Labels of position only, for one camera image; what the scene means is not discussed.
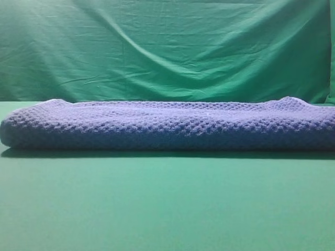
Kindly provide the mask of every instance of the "purple blanket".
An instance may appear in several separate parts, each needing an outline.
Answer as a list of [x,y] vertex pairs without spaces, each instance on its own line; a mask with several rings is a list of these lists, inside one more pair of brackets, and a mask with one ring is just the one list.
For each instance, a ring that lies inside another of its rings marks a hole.
[[1,141],[25,149],[334,150],[335,108],[239,102],[53,99],[12,112]]

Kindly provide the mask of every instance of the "knitted blanket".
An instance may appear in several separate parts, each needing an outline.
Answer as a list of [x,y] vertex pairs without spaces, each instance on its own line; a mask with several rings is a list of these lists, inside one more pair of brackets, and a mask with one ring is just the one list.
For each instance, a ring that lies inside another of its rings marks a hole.
[[52,99],[12,112],[3,144],[24,149],[334,150],[335,108],[262,103]]

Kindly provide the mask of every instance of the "green backdrop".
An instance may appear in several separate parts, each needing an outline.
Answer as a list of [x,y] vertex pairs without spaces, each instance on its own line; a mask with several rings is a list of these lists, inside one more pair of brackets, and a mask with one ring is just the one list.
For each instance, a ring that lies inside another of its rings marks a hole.
[[1,0],[0,100],[320,103],[330,31],[329,0]]

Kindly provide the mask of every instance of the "green surface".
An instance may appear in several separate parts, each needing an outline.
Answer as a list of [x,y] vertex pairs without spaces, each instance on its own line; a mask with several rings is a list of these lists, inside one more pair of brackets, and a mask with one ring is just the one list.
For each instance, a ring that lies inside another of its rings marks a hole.
[[329,94],[329,0],[1,0],[0,34],[0,101]]
[[0,152],[1,251],[335,250],[335,153]]

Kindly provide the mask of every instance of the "blanket fold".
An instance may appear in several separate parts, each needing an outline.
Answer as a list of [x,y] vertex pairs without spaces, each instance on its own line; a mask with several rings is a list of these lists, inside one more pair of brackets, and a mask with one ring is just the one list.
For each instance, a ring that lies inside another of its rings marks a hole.
[[22,149],[334,150],[335,108],[262,103],[59,99],[12,112],[3,144]]

